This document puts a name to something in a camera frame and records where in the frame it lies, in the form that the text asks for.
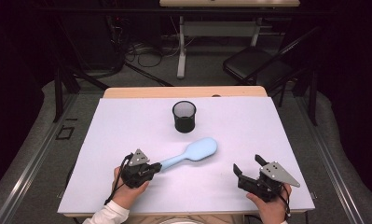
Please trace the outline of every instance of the silver gripper plate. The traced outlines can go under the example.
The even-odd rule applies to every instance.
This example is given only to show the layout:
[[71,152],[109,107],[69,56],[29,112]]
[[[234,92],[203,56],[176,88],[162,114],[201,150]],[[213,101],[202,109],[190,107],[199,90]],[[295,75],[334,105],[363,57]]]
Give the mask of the silver gripper plate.
[[299,188],[300,184],[282,166],[274,161],[260,168],[264,175],[269,178]]
[[144,152],[138,148],[130,160],[130,166],[140,165],[147,162],[150,162],[150,159],[148,159]]

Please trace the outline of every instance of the spatula handle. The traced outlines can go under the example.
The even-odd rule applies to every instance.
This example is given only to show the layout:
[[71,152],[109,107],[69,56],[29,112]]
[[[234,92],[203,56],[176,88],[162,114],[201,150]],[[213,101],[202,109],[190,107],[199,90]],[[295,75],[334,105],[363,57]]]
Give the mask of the spatula handle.
[[183,159],[185,159],[185,157],[184,157],[183,154],[181,154],[181,155],[172,157],[170,159],[167,159],[165,161],[162,161],[161,162],[161,165],[162,165],[161,171],[165,170],[166,168],[168,168],[170,166],[175,165],[177,162],[182,161]]

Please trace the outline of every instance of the dark background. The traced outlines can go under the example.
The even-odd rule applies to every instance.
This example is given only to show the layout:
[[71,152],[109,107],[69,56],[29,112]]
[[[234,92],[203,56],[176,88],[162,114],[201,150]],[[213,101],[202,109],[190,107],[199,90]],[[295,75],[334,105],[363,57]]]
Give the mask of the dark background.
[[[372,1],[303,0],[302,8],[336,12],[329,22],[314,18],[294,19],[283,43],[288,43],[315,25],[324,26],[322,41],[315,52],[321,66],[318,90],[332,102],[345,153],[372,190]],[[57,69],[49,40],[36,27],[36,20],[24,10],[23,4],[18,1],[0,1],[0,179],[34,124],[44,100],[41,88],[53,80]],[[155,42],[154,36],[157,36],[157,31],[167,31],[159,26],[162,21],[158,17],[152,20],[155,20],[155,26],[149,30],[154,34],[151,35],[151,42],[159,45],[159,40]],[[143,19],[133,18],[133,21],[134,32],[145,30]],[[76,29],[74,24],[66,23],[64,19],[63,27],[72,35],[74,43],[69,42],[52,18],[47,20],[47,32],[51,32],[56,41],[56,50],[67,62],[79,67],[111,68],[110,53],[104,54],[109,58],[96,58],[101,53],[99,49],[113,50],[109,44],[110,33],[104,25],[104,17],[95,17],[93,22],[84,22]],[[148,39],[143,32],[138,35]],[[74,52],[73,44],[90,46],[91,49],[79,48],[85,52]],[[78,53],[85,55],[84,61],[80,60]]]

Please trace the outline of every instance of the white tabletop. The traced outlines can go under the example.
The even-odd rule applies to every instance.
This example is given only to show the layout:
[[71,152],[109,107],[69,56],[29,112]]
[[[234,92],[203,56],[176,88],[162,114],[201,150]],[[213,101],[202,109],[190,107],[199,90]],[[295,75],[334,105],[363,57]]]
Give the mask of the white tabletop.
[[160,0],[162,7],[298,7],[298,0]]
[[[172,106],[185,99],[197,107],[196,128],[191,133],[174,129]],[[300,188],[293,188],[293,211],[314,208],[271,99],[243,96],[101,99],[58,212],[90,215],[102,209],[114,168],[137,148],[154,163],[181,154],[203,137],[217,141],[216,153],[202,161],[181,161],[155,174],[131,208],[132,214],[255,212],[232,171],[236,163],[244,175],[258,177],[255,154],[278,161],[300,183]]]

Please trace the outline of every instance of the spatula head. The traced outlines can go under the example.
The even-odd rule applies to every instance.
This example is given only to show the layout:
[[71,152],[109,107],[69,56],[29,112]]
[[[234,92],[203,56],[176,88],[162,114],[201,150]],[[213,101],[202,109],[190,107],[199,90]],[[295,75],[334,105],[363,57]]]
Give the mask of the spatula head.
[[184,156],[192,161],[200,161],[210,155],[213,155],[217,150],[217,142],[211,137],[202,138],[189,144],[186,147]]

